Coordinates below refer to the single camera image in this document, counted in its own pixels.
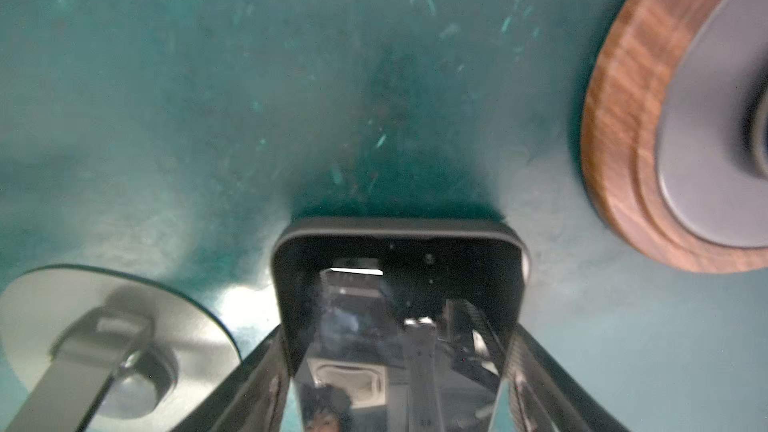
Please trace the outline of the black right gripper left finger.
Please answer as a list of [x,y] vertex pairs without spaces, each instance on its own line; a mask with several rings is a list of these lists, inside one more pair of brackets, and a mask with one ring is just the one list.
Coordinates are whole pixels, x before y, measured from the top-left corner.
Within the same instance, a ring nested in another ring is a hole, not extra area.
[[176,431],[278,431],[290,374],[280,326],[236,367]]

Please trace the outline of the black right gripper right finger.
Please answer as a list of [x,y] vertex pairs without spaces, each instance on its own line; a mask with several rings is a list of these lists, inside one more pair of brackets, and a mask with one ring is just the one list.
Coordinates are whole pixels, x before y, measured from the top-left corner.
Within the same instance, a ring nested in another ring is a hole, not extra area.
[[523,326],[510,341],[505,379],[518,431],[625,431]]

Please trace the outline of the black phone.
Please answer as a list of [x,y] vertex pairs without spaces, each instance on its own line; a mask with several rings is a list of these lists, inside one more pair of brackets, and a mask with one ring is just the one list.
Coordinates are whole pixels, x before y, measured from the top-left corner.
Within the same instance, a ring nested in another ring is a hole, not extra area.
[[305,431],[487,431],[529,276],[487,220],[316,217],[271,256]]

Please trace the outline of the wood ring phone stand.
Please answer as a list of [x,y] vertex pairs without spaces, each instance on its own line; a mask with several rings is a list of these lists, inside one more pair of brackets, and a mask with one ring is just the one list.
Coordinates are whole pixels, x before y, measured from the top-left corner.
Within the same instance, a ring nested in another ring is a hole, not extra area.
[[626,0],[585,96],[601,218],[665,265],[767,264],[767,0]]

